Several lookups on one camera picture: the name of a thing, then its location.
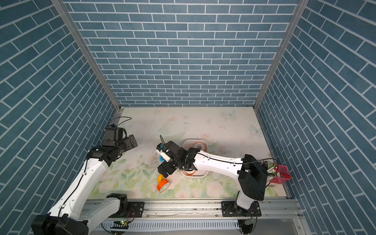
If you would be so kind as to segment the small yellow tape roll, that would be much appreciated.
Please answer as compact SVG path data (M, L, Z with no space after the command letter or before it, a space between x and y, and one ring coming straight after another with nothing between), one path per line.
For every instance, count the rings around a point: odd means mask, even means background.
M159 175L159 177L158 177L158 183L160 184L160 183L162 183L163 181L165 180L165 177L163 176L163 175Z

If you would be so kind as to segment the orange sealing tape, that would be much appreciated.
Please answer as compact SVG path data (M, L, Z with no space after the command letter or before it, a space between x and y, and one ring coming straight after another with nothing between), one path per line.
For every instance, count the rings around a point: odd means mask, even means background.
M205 145L203 143L196 143L194 145L194 148L204 151L205 150Z

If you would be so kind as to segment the orange tape roll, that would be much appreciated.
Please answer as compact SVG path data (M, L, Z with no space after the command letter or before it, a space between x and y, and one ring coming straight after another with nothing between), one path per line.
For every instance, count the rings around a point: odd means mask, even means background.
M168 189L170 182L167 179L163 179L157 186L157 190L162 193Z

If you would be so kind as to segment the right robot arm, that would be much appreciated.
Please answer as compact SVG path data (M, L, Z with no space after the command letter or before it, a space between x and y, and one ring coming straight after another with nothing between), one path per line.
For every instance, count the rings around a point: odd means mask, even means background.
M259 202L264 200L268 173L252 155L227 158L194 147L186 150L172 141L158 144L156 151L165 160L158 166L158 172L164 178L176 170L211 171L231 177L238 180L241 187L233 206L236 213L261 216Z

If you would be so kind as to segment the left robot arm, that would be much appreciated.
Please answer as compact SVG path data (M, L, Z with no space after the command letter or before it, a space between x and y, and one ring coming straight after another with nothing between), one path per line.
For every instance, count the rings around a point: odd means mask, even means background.
M36 235L88 235L111 216L129 215L126 194L111 193L87 214L82 209L97 182L109 166L121 155L138 146L134 135L124 128L110 125L105 129L101 145L87 153L77 177L58 202L47 212L38 215L31 224Z

